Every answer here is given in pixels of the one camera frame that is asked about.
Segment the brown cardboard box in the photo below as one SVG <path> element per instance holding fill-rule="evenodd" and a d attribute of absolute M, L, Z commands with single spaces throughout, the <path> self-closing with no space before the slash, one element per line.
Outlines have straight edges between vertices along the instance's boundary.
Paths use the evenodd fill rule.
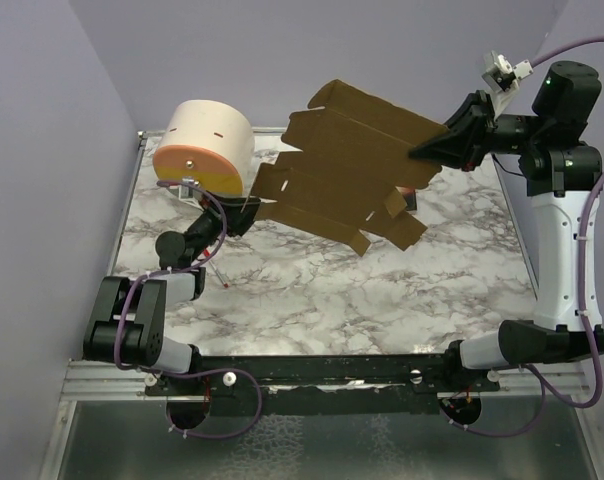
<path fill-rule="evenodd" d="M 426 226 L 407 209 L 402 189 L 424 189 L 440 165 L 410 158 L 444 125 L 333 80 L 290 115 L 288 150 L 259 167 L 250 194 L 255 217 L 342 243 L 358 255 L 369 234 L 406 250 Z"/>

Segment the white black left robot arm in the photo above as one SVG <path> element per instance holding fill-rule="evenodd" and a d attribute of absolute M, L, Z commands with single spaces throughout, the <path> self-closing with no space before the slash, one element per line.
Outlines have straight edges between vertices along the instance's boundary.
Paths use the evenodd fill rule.
<path fill-rule="evenodd" d="M 201 296 L 205 264 L 214 249 L 228 236 L 242 236 L 250 229 L 261 201 L 212 196 L 201 205 L 203 212 L 185 231 L 166 231 L 156 239 L 159 271 L 136 280 L 102 280 L 83 339 L 83 359 L 121 369 L 168 372 L 168 382 L 184 395 L 200 388 L 199 351 L 166 337 L 166 310 Z"/>

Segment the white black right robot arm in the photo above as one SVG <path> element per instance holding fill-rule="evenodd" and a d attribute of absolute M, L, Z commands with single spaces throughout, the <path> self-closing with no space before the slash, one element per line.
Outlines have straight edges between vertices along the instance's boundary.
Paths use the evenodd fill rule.
<path fill-rule="evenodd" d="M 598 72 L 583 63 L 553 63 L 532 114 L 505 113 L 531 75 L 527 61 L 503 56 L 483 74 L 487 92 L 467 96 L 447 121 L 447 132 L 409 152 L 412 159 L 472 171 L 488 154 L 519 158 L 538 228 L 538 293 L 529 320 L 505 320 L 494 333 L 451 345 L 457 357 L 441 367 L 443 383 L 463 391 L 477 370 L 526 363 L 569 363 L 604 354 L 604 328 L 591 265 L 602 177 L 600 152 L 581 140 L 601 93 Z"/>

